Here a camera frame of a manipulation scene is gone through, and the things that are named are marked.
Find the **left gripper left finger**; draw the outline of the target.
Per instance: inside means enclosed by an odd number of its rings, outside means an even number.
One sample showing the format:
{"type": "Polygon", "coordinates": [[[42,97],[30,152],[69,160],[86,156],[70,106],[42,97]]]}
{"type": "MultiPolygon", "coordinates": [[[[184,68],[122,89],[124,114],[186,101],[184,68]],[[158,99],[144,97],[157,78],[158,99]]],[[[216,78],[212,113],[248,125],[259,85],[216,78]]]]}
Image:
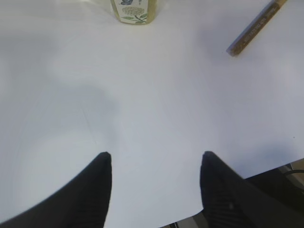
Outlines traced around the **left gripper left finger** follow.
{"type": "Polygon", "coordinates": [[[112,189],[111,155],[97,155],[68,184],[2,228],[102,228],[112,189]]]}

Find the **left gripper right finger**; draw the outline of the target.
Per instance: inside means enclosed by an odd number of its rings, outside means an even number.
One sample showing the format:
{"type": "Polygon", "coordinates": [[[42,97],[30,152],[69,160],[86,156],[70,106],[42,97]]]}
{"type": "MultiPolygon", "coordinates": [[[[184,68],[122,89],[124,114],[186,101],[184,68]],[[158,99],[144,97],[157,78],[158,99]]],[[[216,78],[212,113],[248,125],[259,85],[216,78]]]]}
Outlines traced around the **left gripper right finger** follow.
{"type": "Polygon", "coordinates": [[[210,228],[304,226],[304,190],[279,169],[244,179],[207,151],[202,156],[200,191],[210,228]]]}

